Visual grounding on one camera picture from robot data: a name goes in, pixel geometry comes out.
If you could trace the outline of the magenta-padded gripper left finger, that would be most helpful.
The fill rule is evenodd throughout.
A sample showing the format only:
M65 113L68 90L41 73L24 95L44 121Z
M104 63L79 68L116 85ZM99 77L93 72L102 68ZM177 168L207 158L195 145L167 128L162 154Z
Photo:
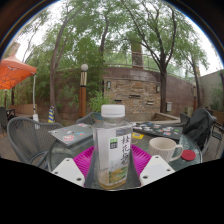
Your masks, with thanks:
M93 153L94 147L90 147L74 158L65 158L52 173L80 187L89 187L94 179Z

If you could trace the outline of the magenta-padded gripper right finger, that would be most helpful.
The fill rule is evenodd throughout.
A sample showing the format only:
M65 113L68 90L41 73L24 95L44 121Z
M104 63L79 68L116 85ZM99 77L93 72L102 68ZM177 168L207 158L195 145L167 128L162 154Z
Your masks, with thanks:
M130 160L133 187L143 187L175 172L159 155L151 156L133 145Z

